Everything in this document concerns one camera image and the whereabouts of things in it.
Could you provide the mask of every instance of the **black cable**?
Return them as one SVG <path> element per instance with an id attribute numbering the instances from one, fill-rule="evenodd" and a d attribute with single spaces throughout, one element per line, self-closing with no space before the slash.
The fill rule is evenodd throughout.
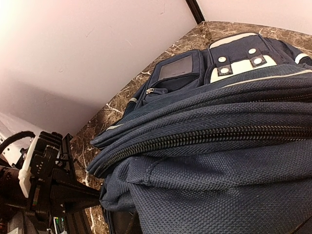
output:
<path id="1" fill-rule="evenodd" d="M 22 215 L 23 215 L 23 228 L 24 228 L 24 234 L 28 234 L 28 230 L 27 230 L 27 223 L 26 223 L 26 217 L 25 217 L 25 213 L 22 212 Z"/>
<path id="2" fill-rule="evenodd" d="M 10 137 L 8 137 L 1 145 L 0 145 L 0 154 L 3 153 L 6 147 L 8 147 L 10 144 L 14 143 L 15 141 L 18 141 L 20 139 L 31 137 L 34 138 L 36 135 L 31 131 L 24 131 L 20 133 L 16 133 Z"/>
<path id="3" fill-rule="evenodd" d="M 59 155 L 59 158 L 61 158 L 63 155 L 68 155 L 68 156 L 73 157 L 70 153 L 64 152 Z"/>
<path id="4" fill-rule="evenodd" d="M 58 224 L 58 223 L 55 223 L 55 227 L 57 228 L 57 232 L 58 232 L 58 233 L 61 233 L 60 227 L 59 227 L 59 224 Z"/>

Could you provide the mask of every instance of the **navy blue backpack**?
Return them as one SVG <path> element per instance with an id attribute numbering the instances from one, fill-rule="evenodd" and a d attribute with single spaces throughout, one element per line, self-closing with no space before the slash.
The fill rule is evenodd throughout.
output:
<path id="1" fill-rule="evenodd" d="M 312 233 L 311 101 L 311 58 L 256 33 L 160 62 L 92 141 L 110 232 Z"/>

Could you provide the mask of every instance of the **white wall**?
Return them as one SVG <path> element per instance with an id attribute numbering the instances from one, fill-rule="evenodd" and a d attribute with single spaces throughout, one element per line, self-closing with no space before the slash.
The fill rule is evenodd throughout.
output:
<path id="1" fill-rule="evenodd" d="M 252 23 L 312 35 L 312 0 L 197 0 L 207 21 Z"/>
<path id="2" fill-rule="evenodd" d="M 0 0 L 0 112 L 75 134 L 195 25 L 184 0 Z"/>

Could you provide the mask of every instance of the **wire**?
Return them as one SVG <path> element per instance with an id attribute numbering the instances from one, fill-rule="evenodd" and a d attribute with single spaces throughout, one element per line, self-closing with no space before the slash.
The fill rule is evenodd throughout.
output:
<path id="1" fill-rule="evenodd" d="M 67 156 L 73 157 L 70 153 L 64 152 L 64 153 L 61 153 L 61 154 L 59 155 L 59 158 L 61 158 L 63 155 L 67 155 Z"/>
<path id="2" fill-rule="evenodd" d="M 34 138 L 36 135 L 31 131 L 23 131 L 20 133 L 16 133 L 10 137 L 8 137 L 4 142 L 0 145 L 0 154 L 3 153 L 6 147 L 8 147 L 10 144 L 14 143 L 15 141 L 18 141 L 20 139 L 31 137 Z"/>
<path id="3" fill-rule="evenodd" d="M 57 223 L 55 222 L 55 217 L 53 217 L 53 222 L 54 222 L 54 230 L 55 230 L 55 234 L 58 234 L 58 227 L 57 227 Z"/>
<path id="4" fill-rule="evenodd" d="M 22 215 L 23 215 L 23 228 L 24 228 L 24 234 L 28 234 L 25 213 L 24 213 L 24 212 L 22 212 Z"/>

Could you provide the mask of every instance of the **woven fabric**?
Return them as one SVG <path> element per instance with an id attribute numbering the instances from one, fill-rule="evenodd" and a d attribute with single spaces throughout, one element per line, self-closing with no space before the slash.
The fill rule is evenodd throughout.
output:
<path id="1" fill-rule="evenodd" d="M 224 45 L 214 48 L 214 53 L 190 51 L 170 58 L 160 65 L 192 56 L 194 70 L 180 84 L 177 78 L 159 82 L 157 65 L 115 128 L 92 141 L 101 152 L 88 171 L 105 178 L 100 195 L 105 209 L 137 212 L 145 234 L 311 233 L 312 139 L 228 140 L 222 135 L 218 141 L 194 140 L 167 148 L 146 145 L 150 149 L 143 153 L 131 148 L 160 137 L 167 137 L 170 144 L 173 136 L 191 131 L 311 128 L 312 70 L 295 64 L 301 51 L 260 36 L 243 41 L 246 47 L 260 42 L 257 49 L 272 56 L 277 66 L 210 83 L 211 69 L 218 65 L 212 59 L 218 53 L 232 51 L 227 55 L 231 61 L 250 55 Z M 243 47 L 239 41 L 233 45 Z M 147 96 L 150 87 L 158 93 Z M 131 155 L 119 154 L 127 150 Z"/>

